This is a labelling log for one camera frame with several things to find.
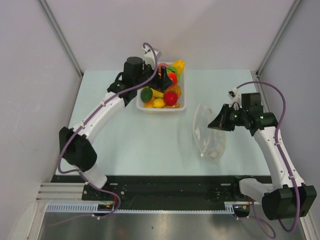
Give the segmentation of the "red yellow toy apple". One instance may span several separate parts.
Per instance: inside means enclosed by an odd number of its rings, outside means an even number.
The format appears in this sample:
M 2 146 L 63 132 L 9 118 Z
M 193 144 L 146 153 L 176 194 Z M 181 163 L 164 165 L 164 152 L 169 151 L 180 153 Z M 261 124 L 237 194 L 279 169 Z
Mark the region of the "red yellow toy apple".
M 175 86 L 178 83 L 178 77 L 174 72 L 168 72 L 167 76 L 171 79 L 173 86 Z

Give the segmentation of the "red toy tomato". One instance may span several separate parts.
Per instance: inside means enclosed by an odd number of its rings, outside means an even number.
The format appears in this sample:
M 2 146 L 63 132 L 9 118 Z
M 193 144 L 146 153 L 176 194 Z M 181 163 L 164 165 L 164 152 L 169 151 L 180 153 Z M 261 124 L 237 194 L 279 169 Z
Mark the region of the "red toy tomato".
M 179 96 L 174 91 L 168 91 L 163 96 L 163 100 L 164 100 L 165 104 L 168 106 L 175 105 L 177 103 L 178 99 L 179 99 Z

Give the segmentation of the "clear zip top bag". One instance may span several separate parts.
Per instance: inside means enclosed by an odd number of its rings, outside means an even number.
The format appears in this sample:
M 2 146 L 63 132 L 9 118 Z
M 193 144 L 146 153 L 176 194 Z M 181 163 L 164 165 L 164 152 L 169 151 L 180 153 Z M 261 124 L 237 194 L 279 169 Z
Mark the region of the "clear zip top bag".
M 206 161 L 217 163 L 223 156 L 227 136 L 224 131 L 208 128 L 217 114 L 208 106 L 199 103 L 192 121 L 192 134 L 200 157 Z

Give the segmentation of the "green toy lime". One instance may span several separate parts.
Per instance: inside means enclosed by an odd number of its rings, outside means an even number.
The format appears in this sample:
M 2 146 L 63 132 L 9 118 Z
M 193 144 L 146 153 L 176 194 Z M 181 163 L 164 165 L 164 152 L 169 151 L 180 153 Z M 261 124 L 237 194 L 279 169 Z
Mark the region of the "green toy lime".
M 149 87 L 145 87 L 140 92 L 140 99 L 143 103 L 149 102 L 153 97 L 153 91 Z

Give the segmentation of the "green striped toy melon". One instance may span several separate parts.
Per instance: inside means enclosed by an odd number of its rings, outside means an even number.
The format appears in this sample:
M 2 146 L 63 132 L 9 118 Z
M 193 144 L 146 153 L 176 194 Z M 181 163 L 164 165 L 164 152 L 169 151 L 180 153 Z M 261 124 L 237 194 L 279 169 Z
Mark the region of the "green striped toy melon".
M 166 68 L 166 73 L 169 73 L 169 72 L 175 73 L 175 74 L 177 75 L 177 82 L 180 81 L 180 75 L 177 74 L 177 70 L 176 70 L 174 67 L 168 66 L 168 67 Z

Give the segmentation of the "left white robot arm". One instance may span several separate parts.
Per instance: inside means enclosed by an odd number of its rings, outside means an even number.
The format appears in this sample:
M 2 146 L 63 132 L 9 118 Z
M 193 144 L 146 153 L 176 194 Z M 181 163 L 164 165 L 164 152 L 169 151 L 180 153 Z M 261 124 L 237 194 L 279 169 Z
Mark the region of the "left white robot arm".
M 165 65 L 146 64 L 140 57 L 128 57 L 99 105 L 80 123 L 59 131 L 60 157 L 92 184 L 93 194 L 100 200 L 110 196 L 107 177 L 97 164 L 98 155 L 93 142 L 108 121 L 133 100 L 144 87 L 166 90 L 173 81 Z

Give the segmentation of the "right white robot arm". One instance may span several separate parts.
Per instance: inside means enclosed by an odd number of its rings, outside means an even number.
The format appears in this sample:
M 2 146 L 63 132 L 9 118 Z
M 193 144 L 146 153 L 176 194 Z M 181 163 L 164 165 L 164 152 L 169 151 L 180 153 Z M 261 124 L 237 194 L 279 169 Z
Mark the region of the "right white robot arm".
M 306 185 L 295 170 L 277 130 L 278 121 L 272 112 L 264 112 L 258 92 L 228 93 L 231 102 L 225 103 L 217 117 L 208 124 L 209 129 L 231 132 L 236 126 L 245 127 L 259 145 L 267 163 L 272 188 L 253 177 L 238 177 L 230 188 L 231 196 L 242 201 L 250 197 L 262 205 L 269 220 L 305 217 L 314 203 L 317 192 Z

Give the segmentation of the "orange toy pineapple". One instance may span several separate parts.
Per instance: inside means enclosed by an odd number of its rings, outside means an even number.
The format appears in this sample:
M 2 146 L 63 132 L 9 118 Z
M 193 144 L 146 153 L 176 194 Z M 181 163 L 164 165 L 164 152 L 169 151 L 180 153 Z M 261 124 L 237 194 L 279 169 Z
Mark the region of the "orange toy pineapple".
M 182 95 L 181 87 L 178 84 L 172 85 L 169 88 L 169 91 L 175 92 L 178 95 L 178 97 L 180 97 Z

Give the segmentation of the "yellow toy banana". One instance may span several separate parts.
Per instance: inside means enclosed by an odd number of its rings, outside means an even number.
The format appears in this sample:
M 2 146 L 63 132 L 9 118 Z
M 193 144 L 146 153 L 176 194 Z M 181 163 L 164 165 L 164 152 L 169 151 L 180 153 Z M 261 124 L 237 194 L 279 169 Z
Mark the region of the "yellow toy banana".
M 152 95 L 155 97 L 155 98 L 161 98 L 163 99 L 164 98 L 164 93 L 161 92 L 161 91 L 158 91 L 158 90 L 155 90 L 153 88 L 150 88 L 151 91 L 152 91 Z

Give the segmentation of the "pink toy peach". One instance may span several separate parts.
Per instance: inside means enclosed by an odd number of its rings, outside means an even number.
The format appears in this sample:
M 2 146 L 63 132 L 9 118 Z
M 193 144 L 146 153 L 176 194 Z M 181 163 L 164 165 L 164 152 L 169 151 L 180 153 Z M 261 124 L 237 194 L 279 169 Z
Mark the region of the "pink toy peach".
M 161 72 L 162 67 L 167 68 L 168 66 L 169 65 L 167 63 L 160 63 L 160 64 L 158 64 L 157 69 L 158 69 L 159 72 Z

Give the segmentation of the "small yellow toy lemon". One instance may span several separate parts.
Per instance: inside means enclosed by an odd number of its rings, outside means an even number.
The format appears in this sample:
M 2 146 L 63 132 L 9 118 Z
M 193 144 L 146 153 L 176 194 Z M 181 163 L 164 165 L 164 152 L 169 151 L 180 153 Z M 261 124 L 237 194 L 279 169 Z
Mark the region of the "small yellow toy lemon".
M 166 105 L 166 103 L 163 98 L 156 98 L 153 101 L 152 105 L 154 108 L 162 109 Z

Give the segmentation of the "yellow toy bell pepper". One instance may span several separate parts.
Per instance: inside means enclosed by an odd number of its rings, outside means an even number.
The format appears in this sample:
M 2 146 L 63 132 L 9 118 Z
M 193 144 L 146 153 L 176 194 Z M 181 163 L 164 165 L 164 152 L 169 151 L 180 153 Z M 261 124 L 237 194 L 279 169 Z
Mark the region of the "yellow toy bell pepper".
M 171 66 L 176 69 L 176 74 L 180 75 L 184 71 L 185 65 L 186 63 L 183 60 L 179 59 L 174 61 Z

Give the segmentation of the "orange toy carrot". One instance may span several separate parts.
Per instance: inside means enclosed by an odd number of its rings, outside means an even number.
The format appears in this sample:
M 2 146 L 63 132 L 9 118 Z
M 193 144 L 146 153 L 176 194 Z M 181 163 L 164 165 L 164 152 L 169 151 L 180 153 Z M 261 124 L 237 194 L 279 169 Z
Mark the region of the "orange toy carrot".
M 179 103 L 174 104 L 174 105 L 165 105 L 163 108 L 164 109 L 177 109 L 179 108 L 181 105 Z

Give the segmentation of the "white plastic fruit basket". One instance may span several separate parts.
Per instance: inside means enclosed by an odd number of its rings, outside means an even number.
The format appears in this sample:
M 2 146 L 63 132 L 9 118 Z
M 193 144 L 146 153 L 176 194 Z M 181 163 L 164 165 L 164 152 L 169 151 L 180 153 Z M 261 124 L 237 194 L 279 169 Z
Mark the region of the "white plastic fruit basket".
M 177 112 L 186 108 L 186 63 L 179 59 L 174 62 L 159 62 L 158 76 L 166 68 L 166 75 L 172 81 L 167 89 L 143 87 L 137 92 L 136 106 L 148 113 Z

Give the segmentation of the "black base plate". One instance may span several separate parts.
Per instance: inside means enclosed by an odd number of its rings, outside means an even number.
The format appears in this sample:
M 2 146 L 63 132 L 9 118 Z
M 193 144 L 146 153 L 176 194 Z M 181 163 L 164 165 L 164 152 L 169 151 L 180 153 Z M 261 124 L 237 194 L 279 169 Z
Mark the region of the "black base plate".
M 236 175 L 110 175 L 104 189 L 116 193 L 121 204 L 128 205 L 247 202 L 249 197 L 240 193 L 239 180 Z

